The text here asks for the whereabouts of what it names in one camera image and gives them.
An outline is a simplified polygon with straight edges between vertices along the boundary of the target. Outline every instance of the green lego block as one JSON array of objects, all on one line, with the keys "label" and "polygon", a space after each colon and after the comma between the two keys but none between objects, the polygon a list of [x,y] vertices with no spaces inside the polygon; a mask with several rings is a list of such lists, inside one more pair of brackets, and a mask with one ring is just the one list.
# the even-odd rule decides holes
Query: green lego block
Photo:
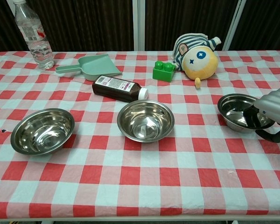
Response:
[{"label": "green lego block", "polygon": [[156,61],[154,63],[153,79],[171,82],[174,72],[174,64],[170,62],[163,63],[161,61]]}]

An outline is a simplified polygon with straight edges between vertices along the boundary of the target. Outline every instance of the stuffed toy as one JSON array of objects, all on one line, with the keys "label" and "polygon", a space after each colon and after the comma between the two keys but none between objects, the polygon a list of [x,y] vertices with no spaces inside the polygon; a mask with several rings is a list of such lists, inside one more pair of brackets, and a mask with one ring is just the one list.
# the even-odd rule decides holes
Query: stuffed toy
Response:
[{"label": "stuffed toy", "polygon": [[177,70],[185,71],[200,88],[200,80],[211,77],[218,66],[214,50],[221,41],[218,37],[208,40],[204,34],[184,34],[175,42],[172,59]]}]

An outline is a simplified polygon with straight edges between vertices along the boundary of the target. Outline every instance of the stainless steel bowl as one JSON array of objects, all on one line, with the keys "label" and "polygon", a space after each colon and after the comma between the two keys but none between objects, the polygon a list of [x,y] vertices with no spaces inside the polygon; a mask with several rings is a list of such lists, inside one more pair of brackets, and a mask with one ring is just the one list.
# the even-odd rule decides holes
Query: stainless steel bowl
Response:
[{"label": "stainless steel bowl", "polygon": [[11,134],[15,151],[44,155],[61,149],[75,126],[73,116],[62,109],[45,109],[25,117]]},{"label": "stainless steel bowl", "polygon": [[139,142],[153,142],[166,137],[173,129],[170,109],[153,100],[137,100],[125,105],[117,116],[120,131]]},{"label": "stainless steel bowl", "polygon": [[218,109],[229,128],[242,133],[251,133],[255,130],[266,129],[275,122],[258,113],[260,126],[248,126],[243,111],[253,105],[257,98],[245,94],[228,94],[220,98]]}]

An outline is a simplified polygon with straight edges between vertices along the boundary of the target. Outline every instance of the background curtain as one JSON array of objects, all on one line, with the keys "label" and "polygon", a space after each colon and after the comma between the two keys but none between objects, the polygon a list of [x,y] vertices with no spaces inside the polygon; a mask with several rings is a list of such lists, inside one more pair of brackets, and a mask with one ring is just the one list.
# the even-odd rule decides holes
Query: background curtain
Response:
[{"label": "background curtain", "polygon": [[248,0],[230,50],[280,50],[280,0]]},{"label": "background curtain", "polygon": [[0,0],[0,51],[28,50],[7,2]]},{"label": "background curtain", "polygon": [[131,0],[27,0],[53,51],[133,50]]},{"label": "background curtain", "polygon": [[185,33],[218,36],[221,50],[237,0],[147,0],[145,50],[173,50],[176,39]]}]

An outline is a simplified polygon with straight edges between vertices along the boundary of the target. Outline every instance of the yellow plush face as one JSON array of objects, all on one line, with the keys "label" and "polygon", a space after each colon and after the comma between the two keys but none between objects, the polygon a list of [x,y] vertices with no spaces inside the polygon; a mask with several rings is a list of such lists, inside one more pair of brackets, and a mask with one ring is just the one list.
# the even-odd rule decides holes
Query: yellow plush face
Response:
[{"label": "yellow plush face", "polygon": [[186,75],[195,80],[211,77],[218,66],[218,58],[214,52],[206,46],[198,46],[189,50],[182,60],[182,69]]}]

